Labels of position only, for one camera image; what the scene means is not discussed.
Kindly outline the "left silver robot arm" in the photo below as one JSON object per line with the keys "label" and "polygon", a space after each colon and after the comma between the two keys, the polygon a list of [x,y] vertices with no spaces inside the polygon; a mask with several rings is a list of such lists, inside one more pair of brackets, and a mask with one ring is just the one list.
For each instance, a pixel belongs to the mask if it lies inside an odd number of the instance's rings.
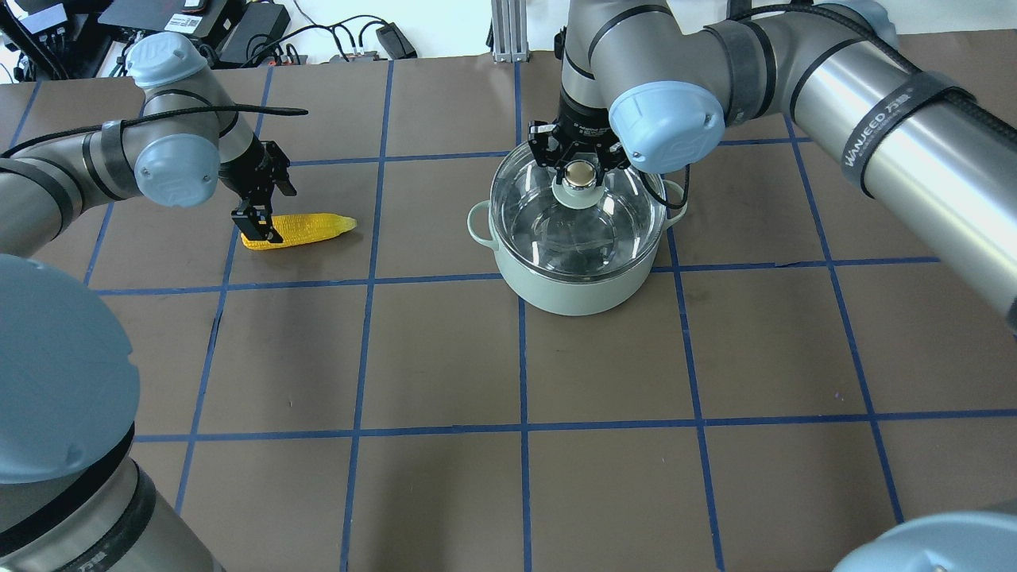
{"label": "left silver robot arm", "polygon": [[280,244],[276,192],[291,162],[182,33],[127,55],[130,115],[2,153],[2,569],[221,571],[222,563],[131,454],[141,374],[130,338],[91,289],[117,203],[166,209],[225,185],[244,238]]}

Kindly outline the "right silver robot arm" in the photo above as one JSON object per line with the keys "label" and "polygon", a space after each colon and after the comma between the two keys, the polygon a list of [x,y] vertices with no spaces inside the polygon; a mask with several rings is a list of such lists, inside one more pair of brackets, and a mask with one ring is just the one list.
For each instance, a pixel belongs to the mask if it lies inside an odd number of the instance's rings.
{"label": "right silver robot arm", "polygon": [[664,1],[573,1],[562,118],[532,149],[662,174],[784,113],[1015,326],[1015,128],[896,48],[876,1],[793,2],[680,32]]}

